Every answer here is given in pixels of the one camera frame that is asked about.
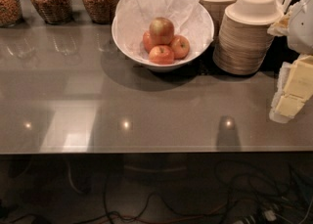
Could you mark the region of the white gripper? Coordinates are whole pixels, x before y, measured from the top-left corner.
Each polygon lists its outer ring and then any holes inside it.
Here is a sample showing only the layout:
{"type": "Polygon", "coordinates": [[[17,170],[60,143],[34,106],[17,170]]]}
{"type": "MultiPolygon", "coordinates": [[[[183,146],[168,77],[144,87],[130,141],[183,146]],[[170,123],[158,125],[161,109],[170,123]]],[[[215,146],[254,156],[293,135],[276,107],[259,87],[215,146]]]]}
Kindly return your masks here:
{"type": "Polygon", "coordinates": [[[283,62],[269,118],[278,123],[290,122],[312,96],[313,56],[300,55],[292,64],[283,62]]]}

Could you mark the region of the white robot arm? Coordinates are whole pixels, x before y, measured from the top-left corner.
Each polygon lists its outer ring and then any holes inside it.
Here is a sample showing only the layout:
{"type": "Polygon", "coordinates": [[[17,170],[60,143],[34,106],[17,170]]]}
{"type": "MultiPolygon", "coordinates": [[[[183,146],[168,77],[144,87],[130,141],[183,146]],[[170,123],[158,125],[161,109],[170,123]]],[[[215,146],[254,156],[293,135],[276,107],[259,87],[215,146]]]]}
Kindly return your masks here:
{"type": "Polygon", "coordinates": [[[288,123],[313,96],[313,0],[293,4],[267,32],[285,36],[288,47],[299,54],[292,64],[282,64],[269,113],[271,120],[288,123]]]}

